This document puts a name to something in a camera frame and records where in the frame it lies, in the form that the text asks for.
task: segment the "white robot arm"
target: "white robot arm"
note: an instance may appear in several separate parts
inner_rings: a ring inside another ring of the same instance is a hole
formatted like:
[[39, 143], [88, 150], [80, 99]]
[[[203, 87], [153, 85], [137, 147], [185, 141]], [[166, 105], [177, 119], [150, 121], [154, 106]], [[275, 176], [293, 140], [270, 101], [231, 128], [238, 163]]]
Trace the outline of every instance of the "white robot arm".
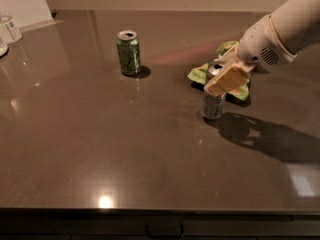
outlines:
[[217, 96], [236, 89], [249, 81], [245, 76], [253, 68], [272, 70], [289, 64], [299, 51], [319, 41], [320, 0], [289, 0], [251, 26], [234, 51], [216, 60], [221, 74], [207, 83], [206, 90]]

